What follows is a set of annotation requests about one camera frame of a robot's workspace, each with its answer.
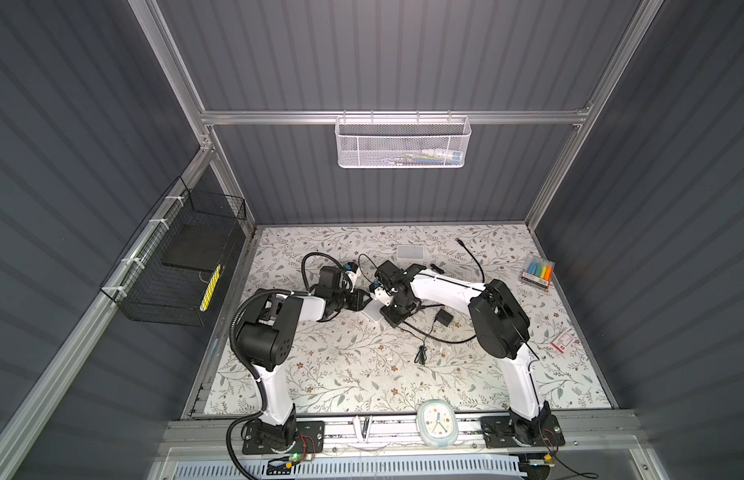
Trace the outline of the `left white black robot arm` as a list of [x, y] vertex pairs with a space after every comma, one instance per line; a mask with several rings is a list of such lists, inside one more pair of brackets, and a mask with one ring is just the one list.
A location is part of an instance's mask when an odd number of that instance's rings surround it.
[[319, 282], [302, 291], [259, 289], [237, 308], [229, 328], [229, 345], [256, 382], [259, 413], [249, 421], [261, 443], [283, 449], [297, 435], [296, 406], [282, 365], [302, 322], [327, 322], [342, 310], [358, 311], [368, 303], [356, 286], [360, 267], [348, 262], [324, 266]]

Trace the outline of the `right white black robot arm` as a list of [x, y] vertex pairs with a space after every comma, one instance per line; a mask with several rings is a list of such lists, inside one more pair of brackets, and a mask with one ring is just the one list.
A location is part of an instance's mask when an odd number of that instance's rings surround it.
[[404, 323], [428, 301], [470, 316], [479, 345], [500, 360], [514, 439], [523, 446], [542, 440], [553, 415], [533, 376], [537, 356], [528, 345], [531, 321], [503, 281], [470, 283], [420, 264], [403, 270], [386, 261], [375, 272], [372, 295], [383, 304], [381, 313], [392, 326]]

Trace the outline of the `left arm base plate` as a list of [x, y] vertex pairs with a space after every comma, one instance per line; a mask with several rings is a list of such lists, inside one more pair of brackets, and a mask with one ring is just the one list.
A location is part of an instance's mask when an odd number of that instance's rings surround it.
[[254, 420], [244, 428], [241, 452], [245, 455], [321, 453], [325, 427], [323, 421], [290, 421], [285, 426], [274, 426]]

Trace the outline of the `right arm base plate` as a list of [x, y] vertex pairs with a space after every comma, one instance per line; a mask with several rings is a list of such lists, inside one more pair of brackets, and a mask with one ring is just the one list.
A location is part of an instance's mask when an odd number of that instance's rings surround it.
[[558, 418], [543, 411], [534, 420], [514, 413], [480, 418], [481, 432], [489, 448], [542, 447], [557, 450], [566, 445]]

